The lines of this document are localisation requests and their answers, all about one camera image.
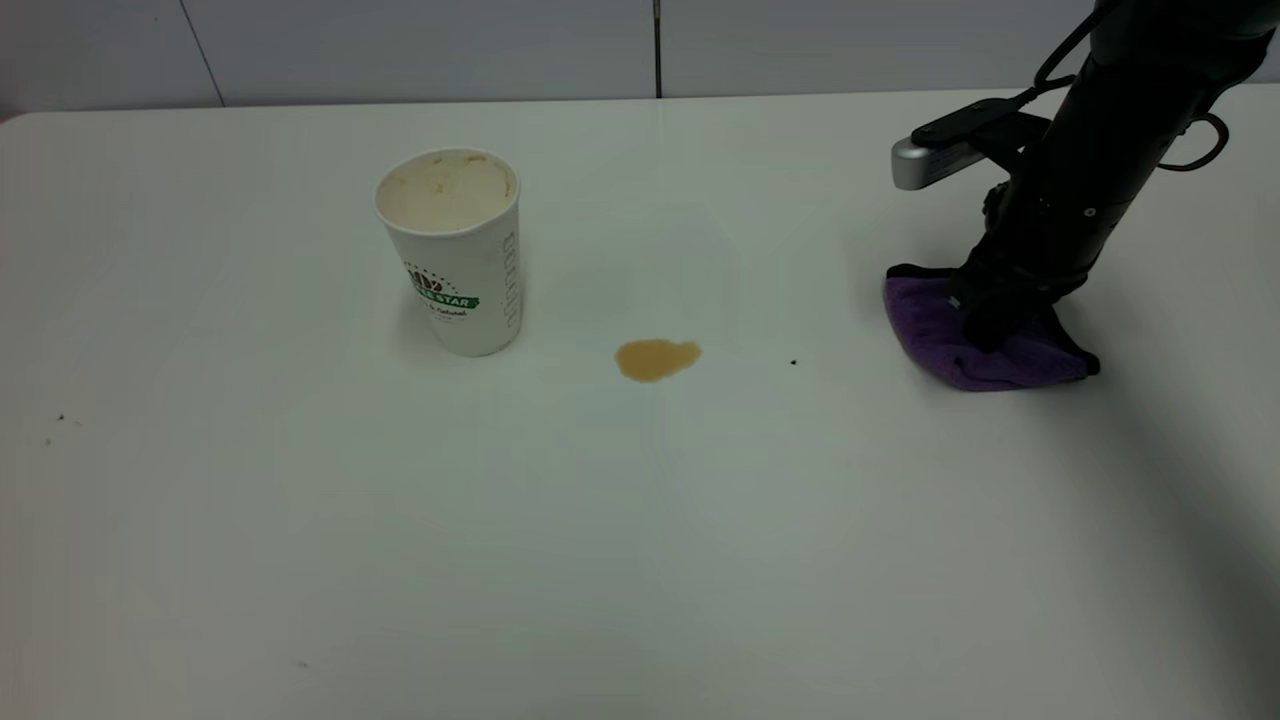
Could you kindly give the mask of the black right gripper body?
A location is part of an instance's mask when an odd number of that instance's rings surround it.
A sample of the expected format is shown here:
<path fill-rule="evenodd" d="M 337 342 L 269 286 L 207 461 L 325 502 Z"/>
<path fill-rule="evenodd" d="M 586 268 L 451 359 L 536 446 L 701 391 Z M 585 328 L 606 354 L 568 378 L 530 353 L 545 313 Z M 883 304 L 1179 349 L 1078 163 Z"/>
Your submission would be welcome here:
<path fill-rule="evenodd" d="M 950 279 L 955 304 L 1053 304 L 1085 282 L 1137 199 L 1135 182 L 1082 196 L 1046 195 L 1015 181 L 984 197 L 984 234 Z"/>

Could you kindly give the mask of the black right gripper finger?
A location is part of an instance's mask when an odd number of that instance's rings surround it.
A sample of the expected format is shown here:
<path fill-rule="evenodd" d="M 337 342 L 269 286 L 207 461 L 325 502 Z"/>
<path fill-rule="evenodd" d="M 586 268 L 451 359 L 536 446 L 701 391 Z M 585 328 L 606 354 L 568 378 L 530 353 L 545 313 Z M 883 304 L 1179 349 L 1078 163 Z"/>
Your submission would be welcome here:
<path fill-rule="evenodd" d="M 963 338 L 983 354 L 1001 350 L 1037 316 L 1037 305 L 1027 297 L 998 296 L 960 306 Z"/>

